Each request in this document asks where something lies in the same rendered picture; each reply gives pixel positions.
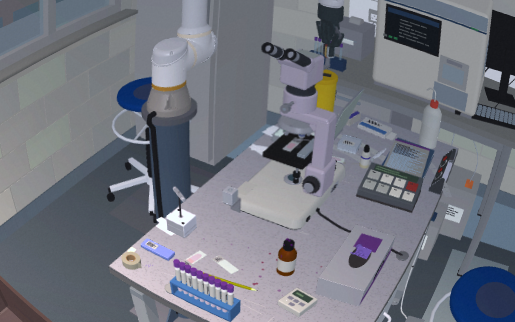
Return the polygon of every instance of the window sill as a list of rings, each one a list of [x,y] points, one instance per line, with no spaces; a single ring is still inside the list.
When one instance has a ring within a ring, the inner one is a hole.
[[[138,10],[124,9],[117,12],[105,19],[97,21],[89,26],[73,32],[72,34],[62,38],[60,41],[54,42],[51,45],[35,52],[32,55],[10,65],[9,67],[0,71],[0,84],[7,79],[17,75],[39,61],[56,54],[57,52],[65,49],[66,47],[104,29],[114,25],[122,20],[125,20],[138,13]]]

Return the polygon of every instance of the blue stool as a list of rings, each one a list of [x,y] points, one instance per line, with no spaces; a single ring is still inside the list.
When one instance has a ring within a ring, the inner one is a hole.
[[[120,104],[120,106],[124,109],[122,111],[120,111],[120,113],[118,113],[118,115],[116,115],[116,117],[114,117],[114,120],[112,121],[112,131],[114,131],[114,134],[116,134],[116,136],[118,138],[120,138],[121,140],[124,140],[126,142],[130,142],[133,144],[146,145],[146,155],[148,155],[148,149],[149,149],[148,145],[150,144],[149,138],[146,136],[146,141],[141,141],[141,140],[137,140],[137,139],[142,134],[142,132],[144,132],[144,130],[146,130],[147,126],[144,126],[137,133],[136,137],[132,140],[132,139],[126,138],[126,137],[122,136],[120,133],[118,133],[118,131],[116,131],[115,125],[116,125],[116,120],[120,117],[120,115],[124,114],[126,111],[134,112],[138,116],[141,117],[142,116],[142,114],[141,114],[142,106],[148,100],[151,89],[152,89],[152,78],[151,77],[137,79],[135,81],[132,81],[132,82],[124,85],[124,87],[122,87],[118,91],[118,95],[116,97],[118,100],[118,104]],[[150,215],[154,216],[154,221],[155,221],[156,216],[155,216],[154,212],[155,212],[156,208],[155,208],[155,202],[154,202],[154,189],[153,189],[153,184],[152,184],[152,178],[148,173],[148,169],[150,168],[149,163],[150,163],[149,158],[148,158],[148,167],[145,167],[140,162],[136,161],[136,159],[134,159],[134,158],[129,158],[128,162],[126,162],[126,164],[125,164],[126,170],[132,169],[132,166],[133,166],[136,170],[138,170],[142,173],[142,176],[111,185],[108,188],[107,198],[108,198],[108,201],[112,202],[112,201],[114,201],[114,198],[115,198],[114,192],[120,191],[120,190],[123,190],[126,188],[130,188],[133,186],[137,186],[139,184],[147,183],[150,188],[150,196],[148,199],[148,211],[149,211]]]
[[[515,276],[495,267],[467,272],[452,289],[450,309],[458,322],[515,322]]]

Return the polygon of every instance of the tape roll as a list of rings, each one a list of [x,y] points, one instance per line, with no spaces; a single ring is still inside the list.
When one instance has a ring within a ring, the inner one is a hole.
[[[140,255],[134,252],[124,253],[122,255],[122,264],[127,269],[136,269],[142,267]]]

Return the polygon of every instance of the microscope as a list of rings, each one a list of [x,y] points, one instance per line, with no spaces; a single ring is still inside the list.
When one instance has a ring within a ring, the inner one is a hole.
[[[324,57],[305,51],[283,50],[268,42],[261,50],[279,61],[281,82],[287,85],[279,127],[286,133],[299,135],[293,144],[299,143],[303,135],[315,133],[312,162],[305,168],[302,185],[306,193],[320,197],[333,183],[336,162],[332,158],[332,146],[337,117],[333,112],[317,108],[315,84],[323,79]],[[274,160],[292,165],[291,161]]]

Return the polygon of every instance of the yellow bin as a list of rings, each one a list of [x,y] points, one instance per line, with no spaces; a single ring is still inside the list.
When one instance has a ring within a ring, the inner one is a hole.
[[[329,112],[334,112],[334,101],[336,99],[336,83],[338,82],[338,75],[328,69],[324,70],[323,73],[323,80],[315,85],[318,95],[317,107]]]

